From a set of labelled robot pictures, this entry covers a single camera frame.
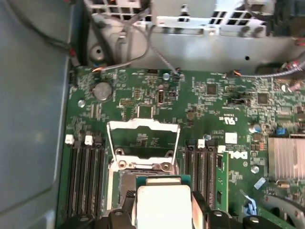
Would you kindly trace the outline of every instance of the motherboard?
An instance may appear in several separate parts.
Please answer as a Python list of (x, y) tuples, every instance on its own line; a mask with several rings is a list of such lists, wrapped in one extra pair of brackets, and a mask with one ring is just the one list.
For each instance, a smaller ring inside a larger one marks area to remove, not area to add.
[(252, 201), (257, 214), (273, 215), (264, 207), (266, 196), (305, 206), (304, 83), (77, 67), (70, 78), (57, 224), (76, 214), (100, 218), (134, 195), (137, 176), (159, 174), (190, 175), (192, 190), (236, 220)]

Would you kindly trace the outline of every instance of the orange wire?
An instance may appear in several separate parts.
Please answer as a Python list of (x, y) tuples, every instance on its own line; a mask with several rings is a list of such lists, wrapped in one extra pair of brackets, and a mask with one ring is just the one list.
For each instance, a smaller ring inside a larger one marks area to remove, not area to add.
[(238, 71), (234, 71), (235, 75), (241, 76), (241, 74)]
[(104, 68), (99, 67), (99, 68), (93, 69), (92, 72), (94, 73), (94, 72), (97, 72), (97, 71), (102, 71), (103, 69), (104, 69)]

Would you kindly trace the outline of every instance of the heatsink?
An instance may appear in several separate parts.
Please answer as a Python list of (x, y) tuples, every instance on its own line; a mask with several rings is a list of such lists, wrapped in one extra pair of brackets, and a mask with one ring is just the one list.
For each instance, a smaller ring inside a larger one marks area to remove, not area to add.
[(305, 179), (305, 139), (269, 138), (269, 176), (274, 180)]

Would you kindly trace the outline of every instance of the ram slot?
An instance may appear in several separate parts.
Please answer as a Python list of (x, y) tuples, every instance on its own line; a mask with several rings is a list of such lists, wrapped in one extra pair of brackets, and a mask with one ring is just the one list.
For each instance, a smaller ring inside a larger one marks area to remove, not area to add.
[(83, 173), (83, 184), (82, 184), (82, 202), (81, 202), (81, 211), (83, 214), (88, 213), (87, 202), (88, 202), (88, 187), (89, 187), (89, 179), (88, 179), (88, 168), (89, 168), (89, 156), (91, 154), (91, 149), (86, 149), (85, 152), (85, 168)]
[(81, 168), (81, 148), (76, 150), (75, 155), (75, 169), (74, 173), (71, 175), (73, 177), (73, 186), (72, 186), (72, 211), (71, 217), (77, 214), (78, 207), (78, 196), (79, 196), (79, 184), (80, 184), (80, 168)]
[(85, 166), (86, 166), (86, 149), (81, 149), (81, 156), (80, 156), (80, 166), (79, 166), (79, 191), (78, 191), (78, 202), (77, 202), (77, 214), (83, 214), (82, 211), (82, 203), (83, 203), (83, 186), (85, 181)]
[(199, 166), (198, 166), (198, 178), (199, 178), (199, 191), (201, 195), (206, 199), (207, 193), (207, 154), (205, 152), (199, 153)]
[(215, 178), (216, 178), (216, 160), (217, 154), (208, 153), (208, 163), (207, 163), (207, 202), (210, 208), (215, 207)]
[(76, 158), (77, 158), (77, 149), (72, 149), (70, 151), (70, 170), (69, 170), (69, 191), (68, 191), (68, 209), (67, 215), (68, 218), (72, 216), (73, 212), (73, 187), (74, 187), (74, 176), (75, 176), (75, 168), (76, 168)]
[(97, 162), (97, 186), (96, 186), (96, 203), (95, 203), (95, 216), (97, 219), (102, 217), (102, 185), (103, 185), (103, 165), (104, 165), (104, 150), (98, 149), (98, 162)]
[(184, 160), (184, 167), (185, 167), (185, 174), (191, 175), (193, 173), (192, 170), (192, 150), (189, 148), (185, 149), (185, 160)]
[(95, 149), (91, 151), (91, 154), (89, 155), (89, 168), (88, 168), (88, 198), (87, 198), (87, 212), (89, 214), (94, 213), (94, 195), (95, 195)]
[(199, 187), (199, 153), (192, 152), (192, 166), (193, 166), (193, 191), (197, 191)]

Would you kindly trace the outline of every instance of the white sticker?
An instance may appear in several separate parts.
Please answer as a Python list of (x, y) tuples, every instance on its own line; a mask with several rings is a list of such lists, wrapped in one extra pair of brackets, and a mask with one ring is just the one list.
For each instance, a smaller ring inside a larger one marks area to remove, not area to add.
[(228, 151), (230, 156), (231, 156), (231, 159), (245, 159), (247, 160), (248, 159), (248, 152), (247, 151), (242, 151), (242, 152), (239, 152), (239, 151)]
[(257, 190), (259, 190), (261, 188), (261, 186), (263, 186), (263, 184), (266, 182), (266, 179), (261, 177), (256, 184), (254, 185), (254, 188), (256, 188)]
[(226, 144), (237, 144), (237, 133), (225, 133)]
[(218, 146), (218, 148), (217, 148), (217, 152), (218, 153), (223, 153), (225, 151), (225, 146)]

